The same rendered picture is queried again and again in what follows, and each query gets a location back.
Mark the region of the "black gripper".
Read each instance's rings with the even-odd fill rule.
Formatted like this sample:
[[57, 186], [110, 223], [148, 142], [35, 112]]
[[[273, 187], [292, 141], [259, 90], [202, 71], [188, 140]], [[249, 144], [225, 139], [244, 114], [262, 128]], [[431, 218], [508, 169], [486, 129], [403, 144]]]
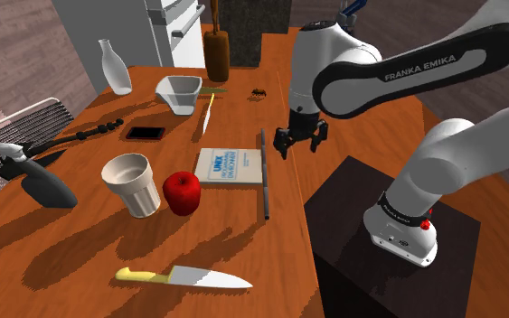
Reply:
[[319, 120], [319, 113], [304, 114], [289, 111], [288, 127], [278, 127], [275, 132], [273, 146], [279, 151], [283, 160], [287, 159], [287, 150], [295, 142], [311, 138], [310, 150], [315, 153], [317, 147], [328, 137], [328, 124]]

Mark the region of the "dark grey pen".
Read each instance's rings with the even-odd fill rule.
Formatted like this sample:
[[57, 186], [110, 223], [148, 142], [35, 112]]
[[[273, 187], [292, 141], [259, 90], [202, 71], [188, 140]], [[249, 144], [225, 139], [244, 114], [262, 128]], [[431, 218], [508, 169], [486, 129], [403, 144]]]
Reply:
[[269, 186], [268, 186], [268, 171], [267, 171], [267, 156], [266, 156], [266, 143], [265, 143], [265, 130], [260, 129], [260, 152], [261, 152], [261, 173], [262, 173], [262, 190], [263, 190], [263, 209], [265, 220], [270, 219], [269, 215]]

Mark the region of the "beige book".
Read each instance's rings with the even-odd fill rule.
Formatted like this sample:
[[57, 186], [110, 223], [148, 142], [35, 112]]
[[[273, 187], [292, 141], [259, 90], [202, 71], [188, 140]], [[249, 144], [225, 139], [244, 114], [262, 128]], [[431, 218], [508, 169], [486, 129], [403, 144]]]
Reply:
[[194, 175], [205, 184], [262, 184], [261, 151], [202, 148]]

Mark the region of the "white plastic knife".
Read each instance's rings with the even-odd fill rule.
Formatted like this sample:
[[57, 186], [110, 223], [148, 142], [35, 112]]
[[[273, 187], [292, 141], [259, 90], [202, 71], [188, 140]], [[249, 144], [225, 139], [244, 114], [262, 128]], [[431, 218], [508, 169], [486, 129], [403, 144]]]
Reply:
[[204, 118], [204, 121], [203, 121], [203, 131], [202, 131], [202, 135], [205, 134], [205, 131], [207, 129], [207, 126], [209, 124], [209, 120], [210, 120], [210, 116], [211, 116], [211, 108], [212, 108], [212, 103], [214, 101], [214, 98], [215, 98], [215, 94], [212, 93], [211, 94], [211, 98], [210, 98], [210, 102], [209, 102], [209, 105], [207, 107], [207, 111], [205, 113], [205, 118]]

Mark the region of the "dark stone pillar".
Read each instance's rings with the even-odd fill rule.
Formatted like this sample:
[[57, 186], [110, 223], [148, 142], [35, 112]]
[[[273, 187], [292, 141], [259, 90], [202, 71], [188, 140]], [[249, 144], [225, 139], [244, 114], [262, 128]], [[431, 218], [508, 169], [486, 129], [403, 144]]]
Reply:
[[232, 67], [258, 67], [262, 34], [288, 31], [292, 0], [219, 0], [218, 6]]

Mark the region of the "brown wooden cylinder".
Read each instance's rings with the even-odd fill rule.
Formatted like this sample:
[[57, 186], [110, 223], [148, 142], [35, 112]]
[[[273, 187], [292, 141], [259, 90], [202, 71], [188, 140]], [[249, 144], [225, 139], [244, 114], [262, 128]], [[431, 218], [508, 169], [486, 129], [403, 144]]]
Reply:
[[230, 72], [229, 36], [225, 31], [208, 31], [203, 35], [205, 68], [208, 78], [225, 82]]

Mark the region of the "dark robot stand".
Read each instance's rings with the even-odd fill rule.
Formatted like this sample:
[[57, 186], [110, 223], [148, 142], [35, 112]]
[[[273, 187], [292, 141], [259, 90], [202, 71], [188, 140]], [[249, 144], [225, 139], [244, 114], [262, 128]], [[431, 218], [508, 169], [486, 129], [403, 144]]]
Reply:
[[305, 204], [325, 318], [466, 318], [479, 221], [437, 202], [438, 254], [414, 266], [375, 246], [363, 225], [391, 181], [348, 156]]

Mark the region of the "red apple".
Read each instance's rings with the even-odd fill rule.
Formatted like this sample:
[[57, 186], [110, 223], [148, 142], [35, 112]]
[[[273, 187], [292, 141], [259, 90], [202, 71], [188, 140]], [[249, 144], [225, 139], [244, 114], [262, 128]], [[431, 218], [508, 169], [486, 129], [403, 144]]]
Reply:
[[171, 211], [178, 216], [190, 215], [199, 207], [201, 185], [192, 173], [173, 173], [166, 178], [162, 189]]

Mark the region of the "white square bowl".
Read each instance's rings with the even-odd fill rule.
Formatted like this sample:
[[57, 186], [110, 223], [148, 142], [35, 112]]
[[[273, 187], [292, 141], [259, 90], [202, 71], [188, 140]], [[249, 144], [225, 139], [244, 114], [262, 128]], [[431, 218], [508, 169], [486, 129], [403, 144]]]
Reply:
[[177, 116], [190, 116], [196, 105], [203, 79], [196, 76], [166, 76], [156, 85], [155, 94]]

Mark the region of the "black phone with red case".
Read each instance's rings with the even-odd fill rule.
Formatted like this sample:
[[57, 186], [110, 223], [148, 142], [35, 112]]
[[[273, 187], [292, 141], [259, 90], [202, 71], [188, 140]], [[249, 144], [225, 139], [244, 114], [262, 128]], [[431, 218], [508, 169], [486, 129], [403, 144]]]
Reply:
[[160, 140], [164, 133], [164, 127], [132, 126], [126, 135], [126, 139]]

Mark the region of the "white ribbed cup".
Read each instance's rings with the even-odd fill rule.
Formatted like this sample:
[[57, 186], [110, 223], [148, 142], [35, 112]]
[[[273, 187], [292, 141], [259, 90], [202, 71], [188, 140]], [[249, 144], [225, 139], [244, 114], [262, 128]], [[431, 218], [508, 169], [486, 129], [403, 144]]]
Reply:
[[102, 168], [101, 178], [134, 218], [149, 217], [161, 205], [151, 165], [142, 154], [122, 154], [109, 160]]

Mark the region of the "white refrigerator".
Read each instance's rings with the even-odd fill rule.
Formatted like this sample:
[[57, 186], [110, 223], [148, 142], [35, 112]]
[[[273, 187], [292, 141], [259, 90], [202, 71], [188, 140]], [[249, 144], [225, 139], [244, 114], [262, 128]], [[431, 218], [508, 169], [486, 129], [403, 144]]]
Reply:
[[127, 66], [203, 68], [199, 0], [52, 0], [94, 89], [108, 82], [99, 42]]

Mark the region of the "white glass bottle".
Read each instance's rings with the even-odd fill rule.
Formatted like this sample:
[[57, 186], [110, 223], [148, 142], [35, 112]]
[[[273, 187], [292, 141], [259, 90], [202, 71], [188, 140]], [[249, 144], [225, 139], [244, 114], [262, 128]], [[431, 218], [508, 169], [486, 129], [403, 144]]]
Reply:
[[132, 83], [126, 64], [113, 51], [108, 39], [99, 40], [102, 50], [102, 69], [104, 76], [117, 95], [127, 95], [132, 91]]

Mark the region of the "yellow handled kitchen knife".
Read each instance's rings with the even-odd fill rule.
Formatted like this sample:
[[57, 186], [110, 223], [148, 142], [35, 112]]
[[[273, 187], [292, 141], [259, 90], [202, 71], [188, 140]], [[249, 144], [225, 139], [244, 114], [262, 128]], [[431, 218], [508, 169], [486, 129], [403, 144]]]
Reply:
[[123, 267], [117, 271], [119, 281], [147, 282], [168, 285], [188, 285], [210, 288], [242, 289], [252, 284], [238, 276], [198, 267], [173, 266], [168, 275], [149, 271], [132, 271]]

